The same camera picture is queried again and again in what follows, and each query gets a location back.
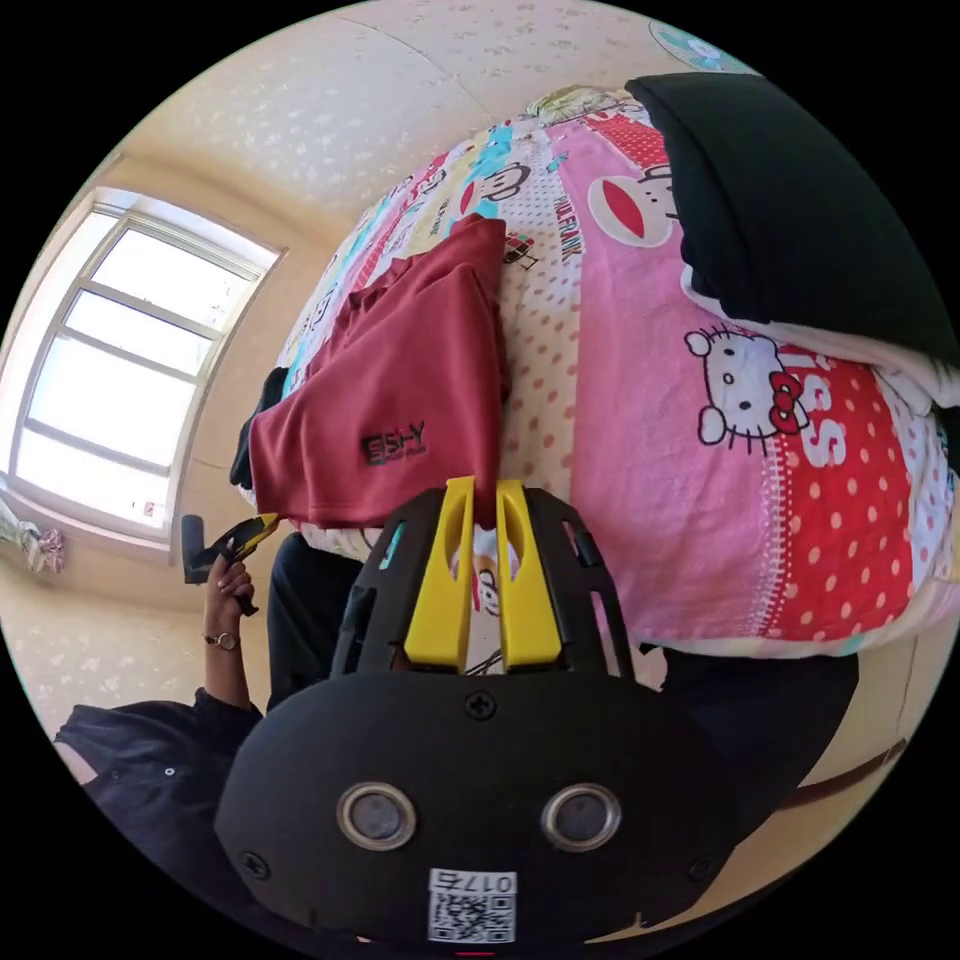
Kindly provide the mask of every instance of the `bedsheet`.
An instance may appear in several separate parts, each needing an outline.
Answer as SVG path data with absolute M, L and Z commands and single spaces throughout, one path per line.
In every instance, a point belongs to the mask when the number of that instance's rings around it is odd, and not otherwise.
M 581 513 L 637 645 L 843 655 L 960 609 L 955 477 L 933 416 L 872 367 L 684 294 L 662 137 L 616 96 L 553 126 L 481 131 L 368 209 L 284 346 L 284 395 L 350 291 L 469 213 L 499 217 L 513 375 L 500 473 Z M 379 531 L 302 533 L 362 560 Z M 474 548 L 471 669 L 497 669 L 492 537 L 478 530 Z

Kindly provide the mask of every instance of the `wrist watch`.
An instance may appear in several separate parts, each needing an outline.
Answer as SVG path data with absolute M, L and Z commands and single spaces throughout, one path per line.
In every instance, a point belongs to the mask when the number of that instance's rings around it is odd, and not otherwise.
M 221 650 L 236 650 L 240 643 L 240 638 L 233 633 L 221 633 L 215 637 L 211 637 L 209 634 L 204 634 L 203 639 L 211 647 L 220 647 Z

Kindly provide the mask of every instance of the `person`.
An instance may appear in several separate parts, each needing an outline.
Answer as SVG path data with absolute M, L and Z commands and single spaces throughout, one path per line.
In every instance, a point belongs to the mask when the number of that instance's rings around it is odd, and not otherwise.
M 302 569 L 291 570 L 293 566 Z M 322 594 L 308 606 L 305 579 Z M 268 596 L 273 709 L 329 675 L 354 564 L 332 554 L 281 548 Z M 329 596 L 318 584 L 328 584 Z M 193 703 L 145 701 L 74 707 L 54 749 L 90 799 L 157 867 L 214 909 L 277 943 L 311 956 L 330 941 L 260 906 L 214 832 L 217 805 L 241 743 L 262 719 L 250 701 L 237 597 L 254 596 L 243 563 L 217 559 L 205 587 L 203 686 Z M 315 641 L 306 643 L 307 635 Z
M 267 711 L 329 677 L 361 569 L 357 561 L 311 548 L 299 533 L 281 544 L 267 603 Z M 227 569 L 218 560 L 198 638 L 205 647 L 204 685 L 193 704 L 77 706 L 56 734 L 56 749 L 114 825 L 174 879 L 248 927 L 318 953 L 320 935 L 254 901 L 213 828 L 232 760 L 262 719 L 244 673 L 240 594 L 254 594 L 243 564 Z M 726 760 L 745 838 L 793 793 L 828 746 L 856 689 L 857 659 L 664 655 L 661 695 L 679 703 Z

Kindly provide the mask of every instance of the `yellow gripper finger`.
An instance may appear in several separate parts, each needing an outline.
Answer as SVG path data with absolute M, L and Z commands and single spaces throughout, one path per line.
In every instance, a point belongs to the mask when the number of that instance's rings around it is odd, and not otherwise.
M 519 563 L 513 577 L 511 546 Z M 497 484 L 497 553 L 504 670 L 554 663 L 560 656 L 560 633 L 519 480 Z
M 467 663 L 473 576 L 473 477 L 447 481 L 437 532 L 403 650 L 417 666 L 456 670 Z M 460 548 L 456 575 L 454 552 Z

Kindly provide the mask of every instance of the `red shirt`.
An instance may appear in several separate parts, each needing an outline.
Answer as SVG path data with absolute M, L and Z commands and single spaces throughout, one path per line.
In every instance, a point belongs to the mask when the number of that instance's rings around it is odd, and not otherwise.
M 376 527 L 423 490 L 474 476 L 476 521 L 495 525 L 505 241 L 502 220 L 469 216 L 347 297 L 303 386 L 251 424 L 258 510 Z

